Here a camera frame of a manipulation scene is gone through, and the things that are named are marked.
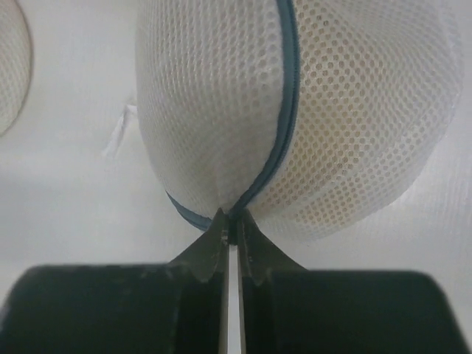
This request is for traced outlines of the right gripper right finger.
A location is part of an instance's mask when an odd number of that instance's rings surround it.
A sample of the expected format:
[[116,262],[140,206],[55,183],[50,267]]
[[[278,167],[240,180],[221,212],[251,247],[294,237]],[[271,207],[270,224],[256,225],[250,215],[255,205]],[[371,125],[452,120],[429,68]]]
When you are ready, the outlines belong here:
[[235,224],[244,353],[468,353],[427,274],[308,270],[244,212]]

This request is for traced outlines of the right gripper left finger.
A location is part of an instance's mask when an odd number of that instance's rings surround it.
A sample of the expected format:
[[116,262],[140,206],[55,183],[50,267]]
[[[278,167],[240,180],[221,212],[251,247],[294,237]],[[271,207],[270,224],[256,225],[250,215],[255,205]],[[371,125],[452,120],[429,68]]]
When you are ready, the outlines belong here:
[[229,220],[159,264],[41,265],[1,308],[3,353],[226,353]]

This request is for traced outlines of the white mesh laundry bag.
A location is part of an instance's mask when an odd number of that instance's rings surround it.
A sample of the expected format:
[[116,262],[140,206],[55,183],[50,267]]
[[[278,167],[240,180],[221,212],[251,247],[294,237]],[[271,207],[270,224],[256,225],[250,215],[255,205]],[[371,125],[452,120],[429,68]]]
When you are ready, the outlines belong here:
[[446,1],[139,1],[134,116],[178,213],[325,237],[398,199],[454,116]]

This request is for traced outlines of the small beige mesh bag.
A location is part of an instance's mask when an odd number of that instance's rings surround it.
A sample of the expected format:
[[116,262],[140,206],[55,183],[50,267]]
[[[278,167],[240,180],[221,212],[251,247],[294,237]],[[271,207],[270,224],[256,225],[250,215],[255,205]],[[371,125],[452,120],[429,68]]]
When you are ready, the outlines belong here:
[[1,133],[15,122],[26,99],[32,71],[32,44],[17,1],[1,1]]

